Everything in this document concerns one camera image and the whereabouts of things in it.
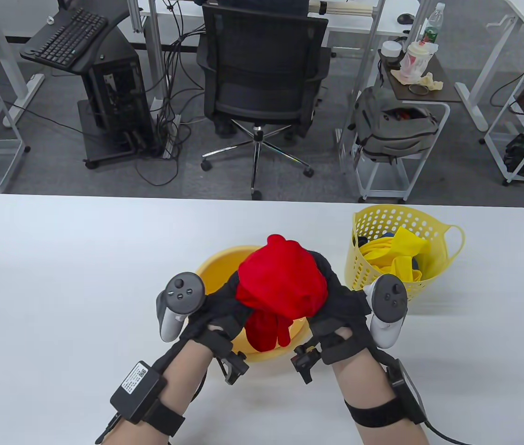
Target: yellow cloth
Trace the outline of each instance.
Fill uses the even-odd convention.
[[[422,274],[412,268],[412,259],[429,249],[429,242],[403,227],[393,237],[383,237],[360,247],[361,255],[381,273],[391,273],[404,282],[420,281]]]
[[[433,74],[431,72],[428,72],[416,82],[408,82],[408,80],[402,77],[402,73],[400,72],[400,70],[391,70],[390,72],[398,82],[402,83],[402,85],[418,83],[419,85],[424,85],[425,87],[427,87],[429,91],[441,91],[442,89],[444,89],[444,83],[437,80],[433,80]]]

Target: keyboard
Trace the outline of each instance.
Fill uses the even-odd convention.
[[[69,68],[90,47],[97,35],[108,25],[108,19],[79,8],[70,22],[58,28],[46,43],[35,51],[42,64]]]

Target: computer mouse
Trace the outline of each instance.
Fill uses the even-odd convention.
[[[402,13],[398,16],[398,23],[401,25],[412,25],[414,21],[415,17],[411,13]]]

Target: basket handle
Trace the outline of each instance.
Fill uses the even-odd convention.
[[[446,236],[446,233],[448,233],[448,231],[450,231],[450,229],[458,229],[458,231],[460,232],[460,235],[462,237],[462,241],[460,243],[460,246],[459,246],[458,250],[455,252],[455,254],[453,254],[451,256],[449,256],[449,246],[448,246],[448,243],[447,243],[447,240],[446,240],[446,249],[448,251],[449,261],[452,262],[453,260],[455,260],[455,257],[457,257],[460,254],[460,252],[462,252],[462,249],[464,248],[464,244],[466,243],[466,233],[464,233],[464,230],[459,225],[450,224],[448,226],[447,230],[443,233],[444,237]]]

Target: plastic cup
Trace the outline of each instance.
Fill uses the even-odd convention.
[[[404,58],[400,62],[400,74],[408,82],[417,82],[429,65],[437,45],[433,43],[413,42],[409,44]]]

